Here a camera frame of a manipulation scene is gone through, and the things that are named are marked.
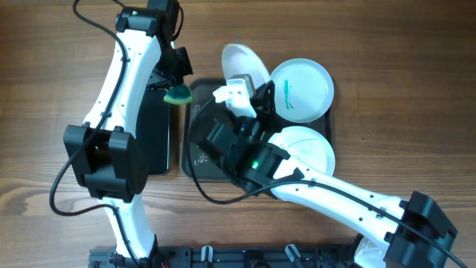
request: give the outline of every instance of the wire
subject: wire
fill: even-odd
[[[114,3],[119,4],[122,8],[125,8],[126,5],[120,2],[119,0],[112,0]]]
[[[213,101],[214,98],[210,99],[203,107],[202,109],[199,111],[199,113],[197,114],[196,116],[196,119],[198,119],[200,117],[200,115],[202,114],[203,110],[205,109],[205,107],[211,103],[211,101]],[[428,238],[427,236],[425,236],[424,234],[422,234],[421,232],[419,232],[418,230],[414,229],[413,227],[409,226],[408,224],[402,222],[399,218],[391,215],[391,214],[388,214],[386,211],[380,209],[380,208],[377,208],[375,207],[374,205],[368,203],[368,202],[365,202],[364,200],[358,198],[358,197],[355,197],[353,196],[352,194],[349,194],[345,191],[342,191],[340,189],[337,189],[337,188],[334,188],[332,186],[328,186],[326,184],[323,184],[323,183],[319,183],[319,182],[314,182],[314,181],[308,181],[308,180],[299,180],[299,181],[288,181],[288,182],[276,182],[276,183],[273,183],[273,184],[270,184],[270,185],[266,185],[266,186],[263,186],[255,191],[251,191],[247,194],[243,194],[241,197],[236,197],[236,198],[233,198],[232,200],[215,200],[213,198],[211,198],[210,196],[208,196],[202,189],[202,187],[200,186],[200,183],[196,177],[196,174],[195,174],[195,170],[193,169],[193,163],[192,163],[192,158],[190,157],[190,132],[189,132],[189,135],[188,135],[188,145],[187,145],[187,162],[188,162],[188,165],[190,167],[190,174],[192,175],[192,179],[193,179],[193,182],[195,182],[195,186],[197,187],[197,189],[199,190],[200,194],[209,202],[213,203],[213,204],[217,204],[217,205],[229,205],[229,204],[233,204],[233,203],[236,203],[236,202],[239,202],[239,201],[242,201],[242,200],[245,200],[249,197],[252,197],[252,196],[255,196],[255,195],[258,195],[258,194],[261,194],[262,192],[264,191],[267,191],[267,190],[270,190],[272,188],[275,188],[275,187],[278,187],[278,186],[283,186],[283,185],[296,185],[296,184],[302,184],[302,185],[311,185],[311,186],[316,186],[316,187],[319,187],[319,188],[323,188],[323,189],[326,189],[328,191],[331,191],[331,192],[334,192],[336,194],[340,194],[341,196],[343,197],[346,197],[347,199],[349,200],[352,200],[353,202],[356,202],[360,205],[363,205],[365,208],[368,208],[369,210],[371,211],[374,211],[376,212],[377,214],[379,215],[382,215],[383,217],[386,217],[388,218],[389,220],[392,220],[393,222],[401,225],[402,227],[408,229],[410,232],[414,233],[415,235],[417,235],[418,237],[420,237],[422,240],[424,240],[426,243],[429,243],[431,244],[432,246],[434,246],[435,248],[437,248],[438,250],[440,250],[446,257],[452,259],[459,267],[462,267],[462,268],[467,268],[467,266],[460,260],[458,259],[453,253],[451,253],[450,251],[448,251],[447,249],[445,249],[443,246],[441,246],[439,243],[437,243],[436,241]]]
[[[73,3],[73,13],[74,15],[76,15],[78,18],[80,18],[81,20],[83,20],[84,22],[90,24],[90,25],[93,25],[95,26],[96,28],[99,28],[101,29],[102,31],[106,32],[108,35],[112,36],[112,38],[114,38],[114,40],[119,44],[120,46],[120,49],[122,51],[122,55],[123,55],[123,58],[122,58],[122,66],[120,67],[120,73],[119,73],[119,78],[118,78],[118,81],[116,82],[116,85],[114,87],[114,91],[112,92],[112,95],[111,95],[111,98],[109,99],[109,102],[107,103],[106,105],[106,108],[104,110],[104,113],[103,113],[103,116],[101,117],[99,123],[97,124],[97,126],[94,128],[94,130],[91,132],[91,135],[89,135],[89,137],[80,145],[80,147],[71,155],[71,157],[68,159],[68,161],[66,161],[66,163],[63,165],[63,167],[61,168],[61,170],[59,171],[56,179],[54,180],[53,182],[53,185],[51,186],[51,191],[50,191],[50,198],[49,198],[49,202],[50,202],[50,207],[51,207],[51,210],[58,214],[58,215],[61,215],[61,216],[66,216],[66,217],[73,217],[73,216],[77,216],[77,215],[81,215],[81,214],[85,214],[87,212],[90,212],[90,211],[93,211],[95,209],[99,209],[99,208],[109,208],[113,211],[113,214],[118,222],[118,226],[119,226],[119,232],[120,232],[120,236],[122,237],[123,241],[124,241],[124,244],[126,246],[126,250],[127,252],[129,253],[129,255],[131,256],[131,259],[132,261],[134,262],[134,264],[139,267],[139,263],[137,261],[137,259],[135,258],[133,252],[132,252],[132,249],[131,249],[131,246],[129,244],[129,241],[127,240],[127,237],[126,237],[126,232],[124,231],[124,226],[123,226],[123,223],[122,223],[122,220],[120,219],[120,215],[119,215],[119,208],[116,208],[114,207],[113,205],[109,205],[109,204],[101,204],[101,205],[93,205],[92,207],[89,207],[89,208],[84,208],[82,210],[79,210],[79,211],[74,211],[74,212],[66,212],[66,211],[60,211],[57,207],[56,207],[56,204],[54,202],[54,196],[56,195],[56,192],[57,192],[57,189],[58,189],[58,184],[60,183],[61,181],[61,178],[63,178],[63,176],[65,175],[67,169],[71,166],[71,163],[77,158],[77,156],[87,147],[90,145],[91,141],[93,140],[93,138],[97,135],[99,129],[103,126],[104,122],[106,121],[107,117],[108,117],[108,114],[110,113],[111,111],[111,108],[112,108],[112,105],[114,103],[114,100],[119,92],[119,88],[120,88],[120,85],[122,84],[122,81],[123,81],[123,78],[124,78],[124,74],[126,73],[126,65],[127,65],[127,50],[126,50],[126,47],[124,46],[124,44],[122,43],[122,41],[119,39],[119,37],[111,32],[108,28],[100,25],[100,24],[97,24],[96,22],[93,22],[92,20],[90,19],[87,19],[86,17],[84,17],[83,15],[79,14],[77,12],[77,4],[80,2],[80,0],[74,0],[74,3]]]
[[[184,9],[181,8],[181,6],[178,6],[178,8],[179,8],[180,14],[181,14],[180,25],[179,25],[178,30],[176,31],[176,33],[174,35],[172,35],[172,41],[177,40],[177,38],[180,35],[181,27],[184,24]]]

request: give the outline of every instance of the brown tabletop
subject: brown tabletop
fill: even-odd
[[[113,246],[104,211],[51,212],[51,183],[67,159],[62,134],[81,124],[112,58],[110,36],[81,22],[65,0],[0,3],[0,267],[84,267]],[[110,1],[80,12],[113,29]],[[335,175],[371,191],[433,197],[458,228],[452,251],[476,266],[476,2],[183,0],[185,46],[195,75],[221,77],[222,47],[244,42],[271,71],[297,57],[320,63],[335,84]],[[183,126],[175,110],[173,132]],[[356,233],[308,208],[266,196],[206,202],[179,169],[144,190],[161,246],[346,243]],[[217,199],[241,190],[207,184]],[[58,206],[95,204],[72,171]],[[448,261],[448,267],[454,266]]]

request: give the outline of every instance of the wooden table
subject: wooden table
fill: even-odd
[[[72,1],[35,2],[0,3],[0,267],[84,267],[90,249],[115,244],[109,221],[103,211],[59,217],[48,194],[67,158],[65,127],[81,124],[91,109],[114,42],[77,19]],[[221,77],[229,42],[250,45],[269,70],[296,57],[319,62],[335,83],[335,175],[385,194],[433,197],[458,228],[453,252],[476,266],[474,1],[182,4],[178,45],[187,47],[195,71],[186,82]],[[80,7],[111,29],[119,11],[106,0]],[[150,177],[144,191],[161,246],[341,243],[356,235],[265,196],[212,205],[181,173],[178,144],[173,155],[170,173]],[[242,193],[229,184],[205,190],[219,199]],[[71,171],[57,202],[63,210],[95,204]]]

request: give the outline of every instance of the teal mark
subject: teal mark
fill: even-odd
[[[289,109],[291,107],[294,109],[294,107],[291,105],[291,103],[288,101],[288,95],[289,95],[289,89],[288,89],[288,80],[284,80],[284,101],[286,102],[286,108]]]

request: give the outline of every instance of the wood grain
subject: wood grain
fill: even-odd
[[[195,71],[186,82],[221,77],[229,42],[250,45],[269,70],[296,57],[319,62],[336,90],[335,175],[385,194],[432,196],[459,230],[454,253],[476,266],[473,1],[182,2],[178,45],[187,47]],[[87,17],[113,28],[118,6],[83,4]],[[48,207],[66,160],[64,129],[91,109],[114,44],[74,17],[70,5],[0,4],[0,267],[84,267],[90,249],[115,243],[103,211],[64,218]],[[160,245],[282,246],[355,236],[319,213],[268,197],[229,206],[204,201],[181,174],[178,147],[170,173],[151,177],[144,191]],[[228,184],[205,189],[221,199],[241,194]],[[69,171],[57,202],[77,210],[94,200]]]

